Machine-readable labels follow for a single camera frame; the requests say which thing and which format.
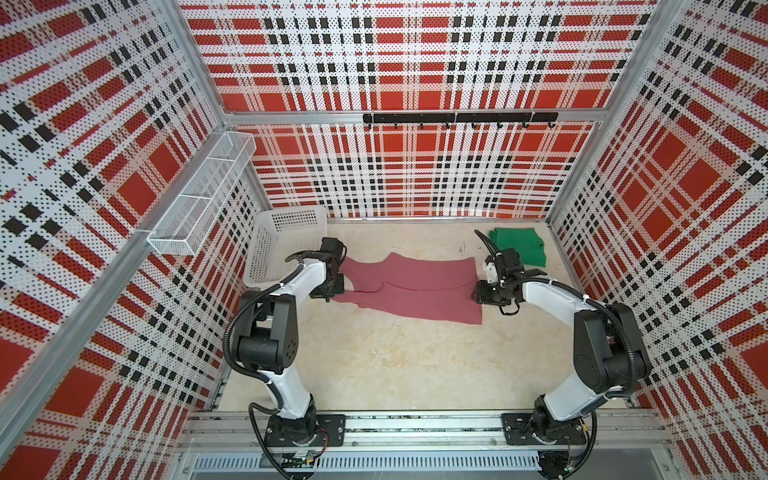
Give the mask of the green tank top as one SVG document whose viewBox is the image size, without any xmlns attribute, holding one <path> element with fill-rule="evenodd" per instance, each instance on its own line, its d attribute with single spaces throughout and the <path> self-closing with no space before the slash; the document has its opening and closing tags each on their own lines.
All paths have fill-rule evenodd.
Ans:
<svg viewBox="0 0 768 480">
<path fill-rule="evenodd" d="M 534 228 L 495 228 L 489 238 L 500 250 L 516 250 L 524 265 L 546 266 L 545 244 Z"/>
</svg>

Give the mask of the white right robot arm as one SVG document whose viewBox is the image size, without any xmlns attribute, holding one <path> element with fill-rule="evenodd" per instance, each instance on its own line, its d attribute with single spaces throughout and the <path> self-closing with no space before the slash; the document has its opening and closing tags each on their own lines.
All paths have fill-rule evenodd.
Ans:
<svg viewBox="0 0 768 480">
<path fill-rule="evenodd" d="M 573 333 L 572 368 L 554 390 L 539 396 L 523 428 L 535 441 L 553 445 L 605 403 L 631 396 L 652 365 L 630 307 L 606 305 L 562 282 L 526 277 L 476 283 L 472 300 L 481 305 L 528 303 L 560 320 Z"/>
</svg>

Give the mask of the pink tank top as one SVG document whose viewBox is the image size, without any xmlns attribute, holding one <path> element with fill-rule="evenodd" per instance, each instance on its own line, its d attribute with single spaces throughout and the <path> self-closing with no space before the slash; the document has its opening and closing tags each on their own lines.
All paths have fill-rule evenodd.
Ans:
<svg viewBox="0 0 768 480">
<path fill-rule="evenodd" d="M 417 260 L 391 253 L 380 262 L 345 261 L 340 272 L 353 285 L 335 297 L 393 315 L 468 325 L 482 323 L 482 307 L 471 299 L 478 281 L 475 260 Z"/>
</svg>

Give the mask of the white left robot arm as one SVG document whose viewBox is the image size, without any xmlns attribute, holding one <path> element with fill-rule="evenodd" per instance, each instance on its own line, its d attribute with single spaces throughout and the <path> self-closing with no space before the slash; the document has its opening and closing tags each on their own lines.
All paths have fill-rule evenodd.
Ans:
<svg viewBox="0 0 768 480">
<path fill-rule="evenodd" d="M 307 298 L 328 300 L 343 291 L 339 262 L 328 253 L 300 252 L 284 279 L 241 297 L 239 311 L 225 329 L 224 359 L 230 369 L 263 383 L 272 407 L 249 408 L 268 417 L 261 438 L 268 446 L 343 444 L 346 418 L 320 415 L 294 362 L 299 350 L 298 306 Z"/>
</svg>

